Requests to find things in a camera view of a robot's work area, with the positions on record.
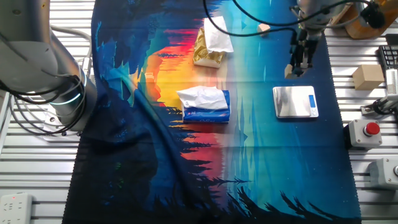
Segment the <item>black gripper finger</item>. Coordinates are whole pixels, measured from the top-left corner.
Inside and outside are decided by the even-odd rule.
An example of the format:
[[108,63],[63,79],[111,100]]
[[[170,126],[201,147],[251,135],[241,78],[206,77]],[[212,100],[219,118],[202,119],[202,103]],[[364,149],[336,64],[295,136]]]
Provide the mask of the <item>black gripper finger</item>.
[[304,55],[302,61],[302,71],[305,74],[310,68],[313,67],[312,64],[313,55]]
[[296,77],[299,77],[302,74],[301,63],[302,63],[302,54],[292,54],[291,58],[291,65],[293,66],[292,74],[295,75]]

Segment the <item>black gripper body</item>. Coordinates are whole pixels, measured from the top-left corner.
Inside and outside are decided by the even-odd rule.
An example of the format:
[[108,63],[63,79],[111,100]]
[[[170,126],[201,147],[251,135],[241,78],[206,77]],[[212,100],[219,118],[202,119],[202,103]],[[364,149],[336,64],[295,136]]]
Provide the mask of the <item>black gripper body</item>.
[[290,53],[292,58],[302,58],[304,52],[307,53],[306,58],[312,58],[317,49],[319,40],[319,33],[308,33],[303,29],[294,32],[290,41]]

